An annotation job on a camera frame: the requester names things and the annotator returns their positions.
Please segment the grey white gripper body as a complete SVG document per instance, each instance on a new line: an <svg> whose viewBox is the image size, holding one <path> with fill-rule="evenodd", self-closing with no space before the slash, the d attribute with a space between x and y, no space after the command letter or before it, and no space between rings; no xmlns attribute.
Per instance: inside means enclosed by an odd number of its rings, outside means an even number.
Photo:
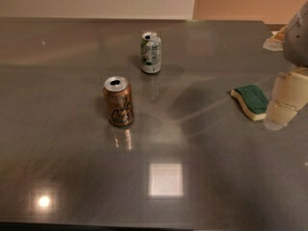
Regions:
<svg viewBox="0 0 308 231"><path fill-rule="evenodd" d="M308 67L308 2L300 8L287 26L283 54L288 62Z"/></svg>

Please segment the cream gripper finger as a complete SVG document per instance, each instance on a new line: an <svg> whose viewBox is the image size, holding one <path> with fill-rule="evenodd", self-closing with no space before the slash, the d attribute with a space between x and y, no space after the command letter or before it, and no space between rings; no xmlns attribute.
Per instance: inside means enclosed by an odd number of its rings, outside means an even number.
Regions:
<svg viewBox="0 0 308 231"><path fill-rule="evenodd" d="M288 125L308 103L308 68L300 67L288 73L280 72L275 79L264 125L278 131Z"/></svg>

